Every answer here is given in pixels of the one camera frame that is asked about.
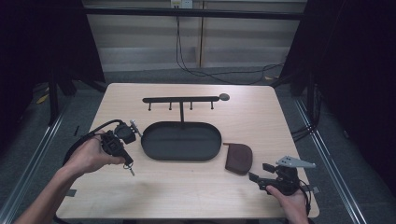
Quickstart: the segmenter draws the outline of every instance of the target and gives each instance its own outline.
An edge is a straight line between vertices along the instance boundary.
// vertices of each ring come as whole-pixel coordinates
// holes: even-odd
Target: tray
[[[219,130],[203,122],[160,121],[143,131],[145,153],[158,161],[208,161],[221,147]]]

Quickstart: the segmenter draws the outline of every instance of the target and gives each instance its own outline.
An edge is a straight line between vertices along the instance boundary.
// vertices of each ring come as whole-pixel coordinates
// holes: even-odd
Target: wooden table
[[[180,120],[178,104],[142,102],[146,97],[219,96],[230,100],[184,104],[185,121],[206,122],[217,127],[223,143],[248,145],[253,151],[251,172],[260,177],[276,175],[262,169],[285,155],[299,158],[282,109],[271,87],[180,84],[111,84],[98,109],[92,129],[112,120],[135,119],[142,133],[157,121]],[[125,149],[134,159],[132,176],[122,165],[108,165],[87,174],[72,186],[77,192],[66,197],[58,210],[60,218],[268,218],[283,217],[277,200],[259,190],[247,175],[225,170],[228,147],[204,162],[155,161],[143,151],[140,138]],[[299,177],[307,181],[304,169]],[[311,217],[318,215],[313,197]]]

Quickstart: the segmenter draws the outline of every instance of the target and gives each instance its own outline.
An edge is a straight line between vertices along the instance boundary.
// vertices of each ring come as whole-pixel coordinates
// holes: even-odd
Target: cable
[[[96,129],[94,129],[93,131],[91,131],[91,132],[88,133],[88,134],[96,133],[97,131],[103,129],[103,128],[106,127],[107,125],[109,125],[109,124],[111,124],[111,123],[115,123],[115,122],[118,122],[119,124],[124,123],[124,122],[123,122],[122,120],[120,120],[120,119],[113,119],[113,120],[108,121],[108,122],[102,124],[101,126],[97,127]]]
[[[305,209],[306,209],[306,215],[308,216],[309,212],[311,211],[311,200],[312,200],[311,188],[309,188],[309,186],[303,180],[300,180],[300,182],[305,185],[305,187],[308,189],[308,193],[309,193],[309,198],[308,198],[303,187],[301,187],[301,185],[299,185],[299,189],[303,192],[304,197],[305,197]]]
[[[221,82],[225,82],[225,83],[228,83],[228,84],[232,84],[232,85],[253,85],[253,84],[256,84],[256,83],[262,81],[265,71],[268,71],[270,69],[273,69],[273,68],[276,68],[276,67],[284,65],[284,63],[268,64],[268,65],[265,65],[261,70],[244,71],[244,72],[235,72],[235,71],[233,71],[233,72],[221,72],[221,73],[208,74],[208,73],[201,72],[201,71],[192,71],[186,66],[186,64],[184,63],[184,59],[183,59],[183,53],[182,53],[182,47],[181,47],[181,37],[180,37],[180,19],[179,19],[179,17],[177,17],[176,60],[177,60],[177,65],[179,66],[180,69],[182,69],[183,71],[185,71],[185,72],[187,72],[187,73],[189,73],[189,74],[191,74],[193,76],[196,76],[196,77],[212,77],[215,80],[218,80],[218,81],[221,81]],[[224,79],[216,77],[216,76],[219,76],[219,75],[227,75],[227,74],[254,74],[254,73],[262,73],[262,74],[257,80],[254,80],[254,81],[249,82],[249,83],[234,83],[234,82],[227,81],[227,80],[224,80]]]
[[[291,132],[291,135],[293,137],[294,143],[300,141],[301,139],[305,138],[307,135],[311,134],[317,127],[319,123],[319,118],[320,118],[320,109],[321,109],[321,102],[322,102],[322,96],[320,94],[320,91],[318,90],[318,87],[315,86],[315,101],[314,101],[314,108],[315,108],[315,114],[312,122],[306,126],[302,127],[297,131]]]

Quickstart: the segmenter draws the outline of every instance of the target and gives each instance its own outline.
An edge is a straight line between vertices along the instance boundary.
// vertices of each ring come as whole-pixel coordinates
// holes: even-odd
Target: black curtain
[[[70,10],[80,0],[0,0],[0,127],[10,133],[32,99],[36,83],[105,81],[87,16]],[[1,134],[1,146],[9,136]]]
[[[396,2],[308,1],[281,77],[312,74],[326,105],[396,195]]]

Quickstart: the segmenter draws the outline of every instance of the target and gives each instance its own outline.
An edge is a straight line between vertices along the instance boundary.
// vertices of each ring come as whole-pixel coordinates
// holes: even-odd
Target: hand
[[[77,176],[82,176],[95,172],[106,164],[125,163],[123,157],[112,157],[102,150],[100,133],[104,133],[104,131],[101,130],[97,133],[99,134],[76,149],[64,168],[71,169]]]
[[[267,186],[266,189],[277,198],[290,224],[308,223],[305,210],[305,196],[300,189],[290,196],[283,195],[278,189],[271,185]]]

